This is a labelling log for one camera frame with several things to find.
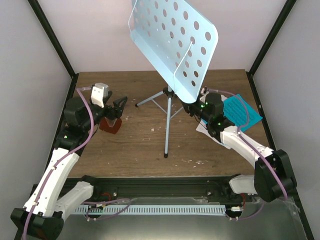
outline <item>black metal frame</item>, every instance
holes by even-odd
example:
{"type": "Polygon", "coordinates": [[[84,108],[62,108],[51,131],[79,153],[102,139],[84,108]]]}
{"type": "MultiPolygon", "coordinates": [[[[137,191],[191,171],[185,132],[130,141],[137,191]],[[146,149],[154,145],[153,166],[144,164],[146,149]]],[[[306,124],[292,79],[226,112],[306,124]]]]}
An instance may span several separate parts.
{"type": "MultiPolygon", "coordinates": [[[[263,61],[265,55],[267,54],[270,46],[272,45],[274,39],[276,38],[279,30],[284,24],[287,16],[294,7],[297,0],[287,0],[284,4],[282,11],[280,12],[278,18],[276,19],[268,37],[266,38],[259,54],[257,55],[251,69],[247,72],[248,81],[254,96],[254,100],[258,107],[259,114],[263,117],[262,123],[267,136],[269,146],[273,149],[276,149],[275,143],[272,138],[271,131],[268,126],[267,118],[265,116],[262,104],[259,99],[259,95],[255,86],[253,79],[254,74],[256,73],[258,67],[263,61]]],[[[66,101],[72,98],[73,93],[76,88],[77,80],[79,74],[75,73],[62,46],[60,45],[57,36],[55,35],[53,29],[51,28],[48,19],[46,18],[45,13],[43,12],[39,2],[37,0],[28,0],[30,6],[32,7],[35,15],[40,21],[43,29],[45,30],[48,38],[50,39],[53,47],[55,48],[57,54],[59,55],[61,61],[63,62],[66,70],[68,71],[71,77],[71,84],[68,90],[66,101]]],[[[51,150],[54,147],[54,142],[57,137],[58,132],[64,126],[64,116],[63,111],[59,120],[57,131],[52,143],[51,150]]],[[[47,165],[50,161],[51,155],[47,160],[47,165]]],[[[118,197],[191,197],[191,198],[201,198],[208,194],[210,191],[214,191],[214,185],[211,183],[216,183],[221,181],[222,183],[230,177],[170,177],[170,178],[101,178],[100,181],[102,184],[109,189],[109,191],[117,192],[118,197]]],[[[75,184],[79,181],[79,178],[68,178],[65,182],[65,185],[61,191],[61,194],[64,195],[68,192],[75,184]]],[[[309,240],[313,240],[313,234],[311,232],[308,220],[306,218],[304,209],[301,205],[301,201],[297,191],[291,192],[289,196],[294,198],[296,205],[300,208],[300,218],[309,240]]],[[[225,202],[221,201],[219,198],[208,197],[209,202],[219,201],[224,204],[234,204],[239,201],[239,199],[226,199],[225,202]]],[[[20,240],[22,233],[17,231],[15,240],[20,240]]]]}

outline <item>white paper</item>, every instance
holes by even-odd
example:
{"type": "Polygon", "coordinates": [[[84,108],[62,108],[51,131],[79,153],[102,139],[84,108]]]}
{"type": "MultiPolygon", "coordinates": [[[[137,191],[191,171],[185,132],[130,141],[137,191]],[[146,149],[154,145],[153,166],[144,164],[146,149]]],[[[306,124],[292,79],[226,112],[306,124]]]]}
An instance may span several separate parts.
{"type": "MultiPolygon", "coordinates": [[[[222,101],[226,100],[227,98],[224,95],[221,95],[221,99],[222,101]]],[[[203,133],[205,135],[207,135],[209,138],[211,138],[213,141],[215,141],[217,144],[220,144],[222,146],[224,146],[226,149],[231,149],[231,147],[223,144],[222,142],[219,142],[217,139],[215,139],[214,137],[211,137],[210,134],[208,133],[208,130],[204,127],[206,126],[205,122],[201,119],[199,125],[196,127],[196,131],[203,133]]]]}

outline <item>wire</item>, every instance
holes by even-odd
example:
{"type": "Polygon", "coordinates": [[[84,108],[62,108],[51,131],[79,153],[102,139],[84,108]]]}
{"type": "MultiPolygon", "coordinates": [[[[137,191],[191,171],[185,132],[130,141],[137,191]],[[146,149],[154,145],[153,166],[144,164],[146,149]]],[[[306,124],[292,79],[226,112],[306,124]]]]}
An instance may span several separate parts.
{"type": "Polygon", "coordinates": [[[228,92],[228,91],[221,91],[221,90],[217,90],[217,89],[209,89],[209,91],[213,91],[213,92],[216,92],[216,93],[222,93],[222,94],[229,94],[229,95],[232,95],[234,97],[236,97],[243,105],[244,109],[245,109],[245,113],[246,113],[246,123],[244,125],[240,125],[238,126],[237,128],[237,132],[238,132],[238,136],[239,138],[244,141],[256,154],[258,154],[258,156],[262,159],[262,161],[264,162],[264,164],[267,166],[267,168],[270,170],[271,174],[273,175],[274,179],[276,180],[276,182],[278,183],[278,185],[280,186],[281,188],[281,191],[283,193],[283,196],[284,196],[284,200],[287,200],[288,199],[288,194],[287,194],[287,191],[284,187],[284,185],[282,184],[282,182],[280,181],[279,177],[277,176],[275,170],[273,169],[273,167],[270,165],[270,163],[268,162],[268,160],[254,147],[252,146],[243,136],[242,136],[242,132],[241,132],[241,128],[244,128],[246,127],[248,124],[249,124],[249,121],[250,121],[250,116],[249,116],[249,112],[248,112],[248,109],[247,109],[247,106],[245,105],[244,101],[238,97],[236,94],[233,94],[231,92],[228,92]]]}
{"type": "Polygon", "coordinates": [[[243,208],[243,210],[245,210],[245,205],[246,205],[246,196],[245,196],[243,193],[241,193],[240,195],[241,195],[241,196],[242,196],[242,198],[243,198],[242,208],[243,208]]]}
{"type": "Polygon", "coordinates": [[[109,201],[111,200],[111,195],[107,192],[103,192],[101,193],[101,196],[108,196],[109,197],[109,201]]]}
{"type": "Polygon", "coordinates": [[[130,198],[120,198],[120,199],[116,199],[116,200],[111,200],[111,201],[102,201],[102,202],[93,202],[93,201],[85,201],[83,202],[82,204],[102,204],[102,205],[106,205],[106,204],[113,204],[113,203],[117,203],[117,202],[120,202],[120,201],[125,201],[125,200],[128,200],[129,203],[127,206],[125,206],[123,209],[121,209],[120,211],[118,211],[117,213],[115,214],[112,214],[110,216],[106,216],[106,217],[99,217],[99,218],[91,218],[88,216],[89,212],[94,210],[94,209],[99,209],[98,207],[95,207],[95,208],[91,208],[91,209],[88,209],[88,211],[86,212],[86,219],[88,221],[90,220],[94,220],[94,221],[100,221],[100,220],[105,220],[105,219],[110,219],[110,218],[113,218],[115,216],[118,216],[119,214],[121,214],[122,212],[124,212],[125,210],[127,210],[129,208],[129,206],[131,205],[131,199],[130,198]]]}
{"type": "Polygon", "coordinates": [[[256,211],[254,214],[252,214],[252,215],[250,215],[250,216],[246,216],[246,217],[242,217],[242,218],[232,218],[232,217],[228,216],[227,214],[225,214],[225,216],[226,216],[230,221],[241,221],[241,220],[251,219],[251,218],[257,216],[257,215],[262,211],[262,209],[264,208],[264,205],[265,205],[265,201],[262,201],[262,204],[261,204],[259,210],[256,211]]]}
{"type": "Polygon", "coordinates": [[[197,119],[196,115],[194,115],[194,119],[195,119],[202,127],[204,127],[205,129],[207,129],[206,126],[201,123],[201,120],[200,120],[199,118],[197,119]]]}
{"type": "MultiPolygon", "coordinates": [[[[238,136],[239,138],[245,142],[245,144],[247,144],[256,154],[258,154],[258,156],[262,159],[262,161],[264,162],[264,164],[267,166],[267,168],[270,170],[271,174],[273,175],[274,179],[276,180],[277,184],[279,185],[279,187],[281,188],[281,191],[283,193],[283,196],[284,196],[284,200],[287,200],[288,199],[288,194],[287,194],[287,191],[285,189],[285,187],[283,186],[282,182],[280,181],[279,177],[277,176],[275,170],[272,168],[272,166],[270,165],[270,163],[267,161],[267,159],[254,147],[250,144],[250,142],[248,142],[243,136],[242,136],[242,132],[241,132],[241,128],[244,128],[246,127],[249,122],[250,122],[250,116],[249,116],[249,112],[248,112],[248,109],[247,109],[247,106],[245,105],[244,101],[239,97],[237,96],[236,94],[233,94],[232,92],[228,92],[228,91],[222,91],[222,90],[217,90],[217,89],[209,89],[209,92],[216,92],[216,93],[219,93],[219,94],[228,94],[228,95],[231,95],[231,96],[234,96],[236,97],[240,102],[241,104],[243,105],[244,107],[244,110],[245,110],[245,113],[246,113],[246,123],[243,124],[243,125],[240,125],[237,127],[237,133],[238,133],[238,136]]],[[[256,215],[258,215],[261,210],[263,209],[265,205],[265,202],[262,201],[262,205],[260,207],[260,209],[255,212],[254,214],[250,215],[250,216],[247,216],[247,217],[243,217],[243,218],[231,218],[229,217],[227,214],[226,216],[228,218],[230,218],[230,220],[246,220],[246,219],[250,219],[256,215]]]]}
{"type": "Polygon", "coordinates": [[[29,222],[30,222],[30,218],[32,216],[32,213],[34,212],[35,208],[36,208],[36,205],[38,204],[38,201],[41,197],[41,194],[51,176],[51,174],[53,173],[53,171],[57,168],[57,166],[59,165],[59,163],[61,163],[66,157],[70,156],[71,154],[75,153],[76,151],[78,151],[79,149],[83,148],[91,139],[91,137],[93,136],[93,133],[94,133],[94,117],[92,115],[92,112],[91,112],[91,109],[89,107],[89,104],[87,103],[85,97],[83,96],[83,94],[81,93],[81,91],[86,91],[86,90],[90,90],[91,87],[82,87],[82,88],[77,88],[76,91],[78,92],[80,98],[82,99],[88,113],[89,113],[89,117],[90,117],[90,123],[91,123],[91,128],[90,128],[90,133],[89,133],[89,136],[87,137],[87,139],[81,144],[79,145],[78,147],[76,147],[75,149],[69,151],[67,154],[65,154],[63,157],[61,157],[52,167],[52,169],[48,172],[47,176],[45,177],[40,189],[39,189],[39,192],[37,193],[36,197],[35,197],[35,200],[34,200],[34,204],[32,205],[27,217],[26,217],[26,220],[25,220],[25,224],[24,224],[24,228],[23,228],[23,235],[22,235],[22,238],[23,240],[27,240],[27,231],[28,231],[28,226],[29,226],[29,222]]]}

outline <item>tripod stand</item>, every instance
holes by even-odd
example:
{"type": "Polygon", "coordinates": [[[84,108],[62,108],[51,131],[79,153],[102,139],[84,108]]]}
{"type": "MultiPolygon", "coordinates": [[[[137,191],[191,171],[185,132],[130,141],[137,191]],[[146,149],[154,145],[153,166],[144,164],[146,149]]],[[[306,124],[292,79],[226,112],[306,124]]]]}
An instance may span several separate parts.
{"type": "Polygon", "coordinates": [[[165,114],[166,114],[166,128],[165,128],[165,145],[164,145],[164,157],[168,157],[168,147],[169,147],[169,128],[170,128],[170,120],[177,115],[183,107],[181,107],[178,111],[176,111],[172,116],[171,116],[171,103],[172,103],[172,98],[176,97],[175,92],[171,89],[171,87],[165,87],[162,91],[158,92],[157,94],[148,97],[147,99],[136,103],[135,106],[139,107],[142,104],[145,104],[146,102],[149,102],[150,100],[153,101],[165,114]],[[168,107],[167,111],[164,110],[154,99],[156,97],[161,96],[162,94],[165,94],[168,97],[168,107]]]}

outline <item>white cable channel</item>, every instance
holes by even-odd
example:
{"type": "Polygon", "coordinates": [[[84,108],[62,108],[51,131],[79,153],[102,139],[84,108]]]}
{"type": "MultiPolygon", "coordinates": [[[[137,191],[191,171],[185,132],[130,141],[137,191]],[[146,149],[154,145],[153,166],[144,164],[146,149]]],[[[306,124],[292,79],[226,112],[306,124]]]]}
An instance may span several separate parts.
{"type": "MultiPolygon", "coordinates": [[[[73,215],[84,215],[88,211],[88,205],[80,205],[73,215]]],[[[126,205],[109,205],[103,210],[93,209],[89,215],[116,214],[126,205]]],[[[226,206],[224,205],[131,205],[121,215],[207,215],[207,216],[224,216],[226,206]]]]}

